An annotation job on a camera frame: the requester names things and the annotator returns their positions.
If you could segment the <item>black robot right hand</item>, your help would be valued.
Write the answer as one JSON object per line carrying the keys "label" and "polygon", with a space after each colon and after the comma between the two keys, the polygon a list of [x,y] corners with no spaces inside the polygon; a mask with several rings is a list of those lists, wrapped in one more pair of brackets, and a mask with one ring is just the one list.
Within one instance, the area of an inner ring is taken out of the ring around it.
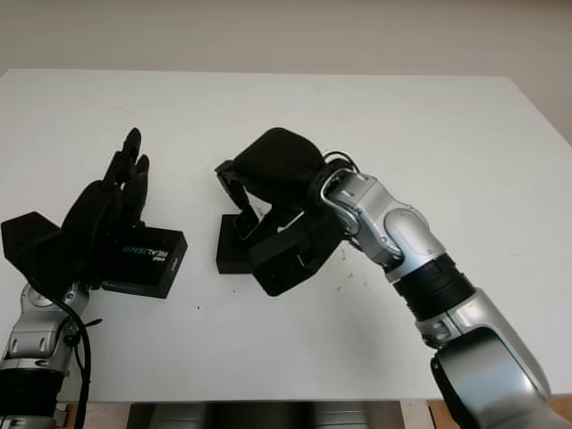
{"label": "black robot right hand", "polygon": [[294,220],[324,166],[311,141],[277,127],[216,167],[217,179],[240,210],[235,221],[239,237],[257,242]]}

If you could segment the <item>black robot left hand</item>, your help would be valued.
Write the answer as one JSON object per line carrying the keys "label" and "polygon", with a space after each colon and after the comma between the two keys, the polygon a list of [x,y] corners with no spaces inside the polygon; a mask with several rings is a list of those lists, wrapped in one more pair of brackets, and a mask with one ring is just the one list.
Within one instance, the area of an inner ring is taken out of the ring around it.
{"label": "black robot left hand", "polygon": [[98,289],[106,253],[119,237],[142,224],[149,159],[133,128],[115,151],[104,176],[77,197],[60,226],[51,224],[35,239],[36,268],[30,282],[61,297],[73,283]]}

